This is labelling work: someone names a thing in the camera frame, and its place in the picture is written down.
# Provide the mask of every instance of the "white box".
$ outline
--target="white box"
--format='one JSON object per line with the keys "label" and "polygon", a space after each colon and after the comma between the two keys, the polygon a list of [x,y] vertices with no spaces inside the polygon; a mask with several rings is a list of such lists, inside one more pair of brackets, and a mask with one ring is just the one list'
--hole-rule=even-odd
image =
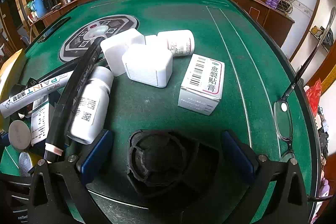
{"label": "white box", "polygon": [[184,75],[178,106],[210,115],[222,98],[224,63],[193,54]]}

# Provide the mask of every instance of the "red plastic bag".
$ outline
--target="red plastic bag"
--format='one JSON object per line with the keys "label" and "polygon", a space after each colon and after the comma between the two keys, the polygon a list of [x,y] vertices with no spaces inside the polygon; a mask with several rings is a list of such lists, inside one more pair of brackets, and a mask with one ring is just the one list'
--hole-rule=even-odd
{"label": "red plastic bag", "polygon": [[321,94],[322,94],[321,80],[318,79],[316,83],[306,91],[306,96],[308,98],[314,118],[316,117],[317,114],[317,107],[319,106]]}

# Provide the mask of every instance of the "blue thermos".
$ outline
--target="blue thermos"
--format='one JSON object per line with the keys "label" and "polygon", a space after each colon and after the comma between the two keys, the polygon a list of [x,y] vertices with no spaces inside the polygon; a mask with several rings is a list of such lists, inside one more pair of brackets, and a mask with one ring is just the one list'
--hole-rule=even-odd
{"label": "blue thermos", "polygon": [[47,10],[45,9],[44,4],[43,4],[43,0],[34,0],[33,8],[35,9],[37,13],[38,18],[43,17],[47,13]]}

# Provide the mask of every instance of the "eyeglasses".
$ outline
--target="eyeglasses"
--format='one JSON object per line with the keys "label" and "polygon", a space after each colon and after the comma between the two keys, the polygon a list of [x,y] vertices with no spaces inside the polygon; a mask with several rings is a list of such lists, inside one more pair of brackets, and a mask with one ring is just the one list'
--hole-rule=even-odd
{"label": "eyeglasses", "polygon": [[294,150],[293,150],[293,124],[292,124],[292,117],[291,112],[289,109],[289,105],[287,102],[288,97],[295,89],[298,81],[302,77],[303,73],[307,69],[309,63],[313,59],[314,55],[316,54],[319,46],[324,41],[326,35],[328,34],[331,24],[333,23],[336,15],[336,8],[333,7],[330,13],[330,19],[328,25],[320,37],[320,41],[309,55],[305,63],[299,69],[297,74],[295,75],[294,80],[290,83],[289,87],[286,89],[283,96],[274,103],[273,105],[273,114],[274,114],[274,121],[276,125],[277,136],[280,140],[284,141],[287,144],[287,150],[284,154],[281,155],[280,161],[287,162],[290,158],[295,158]]}

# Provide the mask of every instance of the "white pill bottle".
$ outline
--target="white pill bottle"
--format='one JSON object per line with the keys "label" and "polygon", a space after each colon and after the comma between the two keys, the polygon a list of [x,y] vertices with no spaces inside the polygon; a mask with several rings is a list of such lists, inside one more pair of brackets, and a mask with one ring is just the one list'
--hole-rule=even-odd
{"label": "white pill bottle", "polygon": [[68,137],[83,144],[90,144],[103,129],[113,73],[105,67],[95,67],[78,101]]}
{"label": "white pill bottle", "polygon": [[195,40],[190,30],[159,32],[157,36],[145,36],[146,45],[167,48],[175,56],[191,55],[194,53]]}

